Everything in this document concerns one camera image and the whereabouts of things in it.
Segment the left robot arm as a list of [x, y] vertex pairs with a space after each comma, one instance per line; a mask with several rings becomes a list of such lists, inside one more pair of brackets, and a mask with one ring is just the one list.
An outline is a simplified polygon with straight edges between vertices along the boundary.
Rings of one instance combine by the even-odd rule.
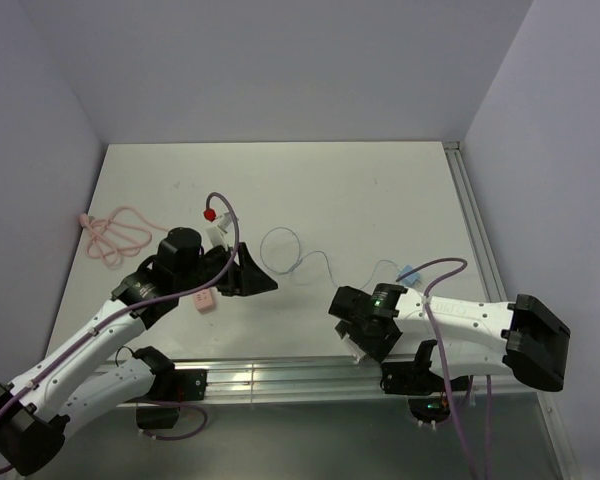
[[127, 275], [96, 314], [28, 371], [0, 381], [0, 454], [31, 475], [46, 466], [70, 435], [128, 399], [163, 399], [175, 386], [173, 363], [153, 347], [99, 378], [94, 371], [127, 342], [174, 310], [183, 296], [207, 288], [226, 297], [276, 290], [246, 244], [202, 247], [199, 232], [170, 230], [154, 255]]

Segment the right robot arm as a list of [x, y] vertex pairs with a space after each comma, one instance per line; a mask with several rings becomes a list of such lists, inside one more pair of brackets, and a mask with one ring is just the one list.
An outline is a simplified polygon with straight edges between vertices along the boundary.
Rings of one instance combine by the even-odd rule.
[[470, 378], [508, 375], [539, 391], [564, 388], [571, 331], [531, 295], [485, 303], [387, 283], [372, 293], [344, 286], [329, 313], [355, 356], [379, 363], [387, 394], [465, 391]]

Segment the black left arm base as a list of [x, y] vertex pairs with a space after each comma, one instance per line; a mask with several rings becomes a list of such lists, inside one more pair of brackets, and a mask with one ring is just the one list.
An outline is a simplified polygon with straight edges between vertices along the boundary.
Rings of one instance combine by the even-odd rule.
[[194, 411], [201, 416], [201, 424], [189, 434], [181, 434], [176, 439], [188, 438], [201, 432], [209, 420], [208, 413], [193, 402], [202, 401], [207, 386], [205, 369], [175, 369], [156, 377], [148, 394], [139, 398], [135, 420], [137, 427], [147, 436], [158, 430], [171, 430], [186, 411]]

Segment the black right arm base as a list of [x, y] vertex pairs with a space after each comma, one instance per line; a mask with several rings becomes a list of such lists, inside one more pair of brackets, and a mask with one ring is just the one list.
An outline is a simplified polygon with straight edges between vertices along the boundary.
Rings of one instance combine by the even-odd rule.
[[445, 391], [441, 374], [431, 371], [431, 361], [386, 362], [381, 364], [380, 388], [386, 394], [428, 396]]

